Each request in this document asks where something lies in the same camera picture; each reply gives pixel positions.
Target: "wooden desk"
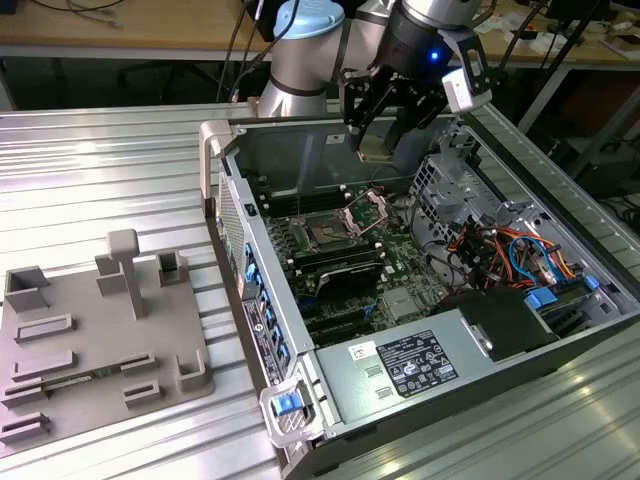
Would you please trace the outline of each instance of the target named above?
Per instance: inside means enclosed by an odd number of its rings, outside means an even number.
[[[65,6],[61,0],[42,1]],[[86,5],[99,3],[92,0]],[[181,50],[224,53],[240,5],[240,0],[125,0],[111,7],[113,19],[122,24],[122,28],[113,28],[22,0],[15,15],[0,16],[0,45],[171,49],[175,50],[175,59],[182,58]],[[105,18],[95,13],[93,16]],[[236,39],[236,50],[246,47],[250,32],[247,15]],[[265,46],[256,35],[253,50]]]
[[[63,0],[42,0],[64,6]],[[512,0],[501,0],[496,13],[527,13],[527,7]],[[240,0],[126,0],[112,7],[114,19],[122,28],[112,28],[22,0],[16,15],[0,16],[0,58],[10,56],[48,58],[127,58],[142,60],[222,60],[240,12]],[[538,16],[534,24],[546,29],[548,20]],[[247,45],[251,23],[245,19],[236,39],[232,59],[237,60]],[[521,126],[526,130],[573,69],[640,69],[640,62],[629,62],[600,45],[602,35],[586,35],[587,41],[575,47],[558,69]],[[502,59],[507,48],[502,32],[481,36],[491,63]],[[266,46],[259,34],[251,47],[253,56]],[[515,49],[510,65],[537,68],[543,55],[529,49]],[[3,105],[3,79],[0,72],[0,111]]]

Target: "metal bracket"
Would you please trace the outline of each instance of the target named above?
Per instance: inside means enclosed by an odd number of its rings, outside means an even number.
[[[462,63],[462,70],[467,80],[469,90],[478,96],[491,89],[489,66],[478,35],[471,29],[438,30],[445,43],[454,51]],[[475,52],[476,59],[472,63],[471,52]]]
[[[211,151],[213,157],[225,152],[234,139],[226,120],[209,120],[200,125],[200,191],[204,201],[211,198]]]
[[[273,411],[273,408],[271,408],[271,405],[275,398],[293,392],[300,393],[305,400],[305,405],[309,412],[308,420],[304,425],[294,428],[294,422],[285,419],[285,422],[289,424],[291,428],[290,431],[285,432],[281,427],[279,418],[275,416],[275,412]],[[301,441],[314,440],[324,433],[324,421],[321,410],[319,405],[311,397],[311,393],[307,387],[307,382],[305,382],[302,366],[300,364],[296,365],[296,369],[291,377],[277,385],[273,385],[262,390],[262,392],[260,392],[259,403],[260,409],[262,410],[262,416],[264,417],[267,425],[269,439],[277,448],[284,448]],[[289,415],[296,414],[302,415],[302,412],[299,411]]]

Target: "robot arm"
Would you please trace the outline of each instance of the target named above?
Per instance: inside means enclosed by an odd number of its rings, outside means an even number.
[[[301,22],[314,24],[304,17],[309,1],[300,0],[298,15]],[[340,19],[332,29],[323,26],[318,35],[292,29],[294,34],[274,48],[259,116],[324,113],[324,86],[337,81],[351,146],[361,154],[367,155],[362,141],[370,123],[386,107],[398,107],[383,146],[391,154],[405,132],[428,126],[447,104],[458,113],[491,100],[482,44],[468,27],[481,1],[369,0],[354,20]],[[317,0],[312,3],[317,11]],[[329,8],[337,6],[329,3]],[[462,68],[449,73],[453,53]],[[380,147],[375,153],[385,154]]]
[[[361,150],[367,127],[386,107],[399,108],[385,138],[391,154],[405,132],[425,128],[447,104],[459,113],[491,100],[482,44],[467,27],[479,3],[396,2],[371,65],[364,72],[345,69],[340,77],[341,107],[354,150]],[[462,68],[447,73],[453,53]],[[356,106],[358,97],[362,100]]]

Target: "blue clip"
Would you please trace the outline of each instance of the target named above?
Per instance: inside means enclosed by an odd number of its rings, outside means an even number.
[[[587,275],[586,277],[584,277],[584,283],[586,283],[587,287],[589,287],[591,290],[597,290],[598,288],[600,288],[600,282],[593,275]]]
[[[274,398],[273,407],[276,411],[276,416],[281,417],[282,415],[302,410],[304,404],[302,403],[300,394],[293,392]]]
[[[289,350],[287,350],[287,346],[283,343],[280,345],[280,348],[278,348],[278,351],[280,352],[282,359],[287,362],[289,360]]]
[[[376,308],[378,307],[378,300],[376,300],[375,302],[369,304],[369,305],[365,305],[362,310],[364,313],[364,318],[371,318],[371,316],[373,315],[373,312],[376,311]]]
[[[273,310],[269,307],[267,308],[265,316],[267,317],[267,328],[271,330],[273,328],[273,324],[276,323],[276,314],[273,313]]]
[[[529,302],[529,305],[531,305],[535,310],[538,310],[545,305],[556,303],[557,301],[558,297],[553,294],[549,287],[538,288],[529,293],[529,296],[527,297],[527,302]]]
[[[244,272],[244,279],[247,282],[253,282],[253,280],[256,278],[256,273],[257,273],[256,264],[252,263],[247,267],[247,271]]]

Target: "blue cable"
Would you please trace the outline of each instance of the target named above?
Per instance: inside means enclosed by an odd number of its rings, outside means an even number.
[[[527,236],[514,238],[513,241],[511,242],[511,245],[509,245],[509,260],[511,261],[511,265],[513,265],[513,268],[515,268],[519,273],[521,273],[525,277],[529,278],[530,280],[533,280],[533,284],[536,287],[538,286],[538,280],[536,279],[536,277],[534,277],[531,273],[527,272],[526,270],[521,269],[520,266],[518,265],[518,262],[515,259],[514,248],[518,240],[529,240],[536,247],[538,247],[542,252],[542,255],[544,256],[545,261],[547,262],[547,266],[549,267],[549,270],[556,277],[556,280],[558,281],[566,280],[562,272],[553,266],[553,263],[551,262],[551,258],[547,253],[547,249],[544,248],[544,245],[542,245],[542,243],[539,240],[535,238],[527,237]]]

